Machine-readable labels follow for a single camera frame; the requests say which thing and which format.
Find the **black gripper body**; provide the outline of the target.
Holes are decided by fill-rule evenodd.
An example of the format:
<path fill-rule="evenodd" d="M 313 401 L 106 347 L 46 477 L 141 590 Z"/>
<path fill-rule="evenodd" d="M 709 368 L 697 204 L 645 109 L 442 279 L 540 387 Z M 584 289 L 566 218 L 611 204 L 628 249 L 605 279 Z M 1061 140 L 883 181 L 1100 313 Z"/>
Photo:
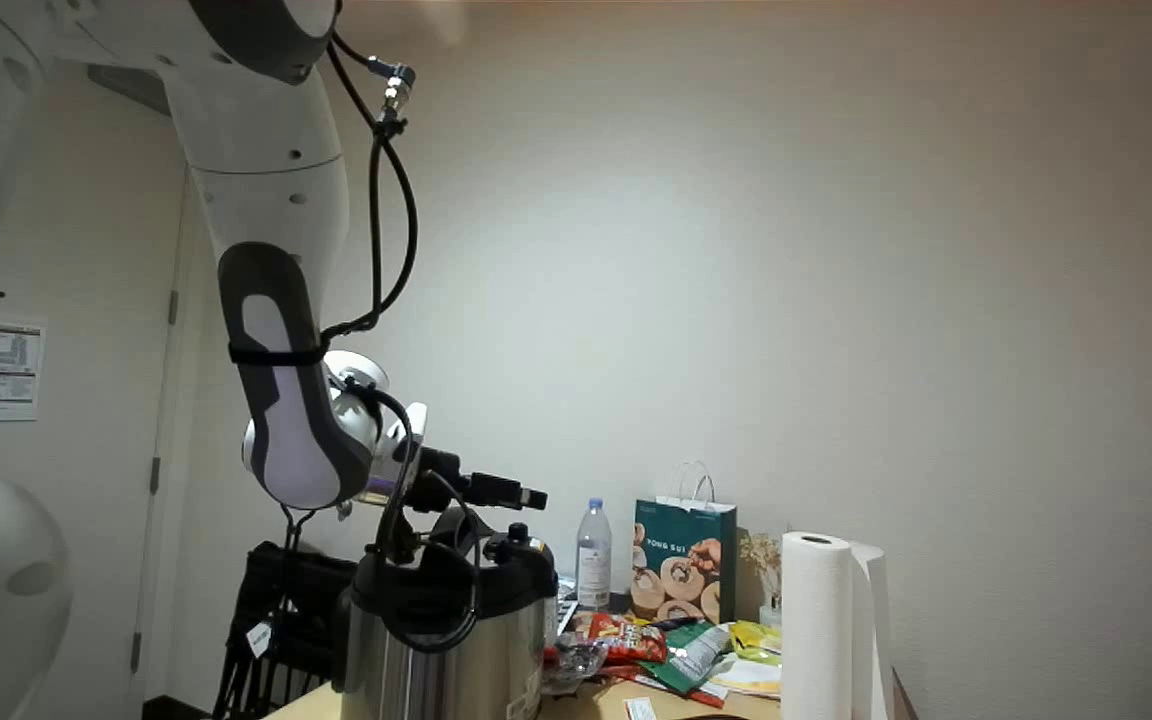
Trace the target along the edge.
<path fill-rule="evenodd" d="M 461 472 L 461 457 L 438 454 L 438 450 L 421 450 L 401 468 L 395 499 L 410 513 L 442 513 L 462 492 L 467 492 L 467 477 Z"/>

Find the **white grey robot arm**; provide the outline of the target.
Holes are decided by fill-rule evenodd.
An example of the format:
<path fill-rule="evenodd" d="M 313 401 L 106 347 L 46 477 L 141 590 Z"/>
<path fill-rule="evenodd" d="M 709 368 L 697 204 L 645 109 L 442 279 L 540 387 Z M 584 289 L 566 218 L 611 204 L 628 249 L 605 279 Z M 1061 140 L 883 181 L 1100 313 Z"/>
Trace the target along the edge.
<path fill-rule="evenodd" d="M 205 212 L 219 329 L 257 423 L 257 483 L 294 513 L 386 499 L 409 433 L 335 407 L 326 347 L 403 294 L 326 322 L 346 229 L 335 117 L 395 149 L 414 73 L 335 28 L 342 0 L 0 0 L 0 720 L 73 639 L 94 713 L 133 700 L 172 223 Z"/>

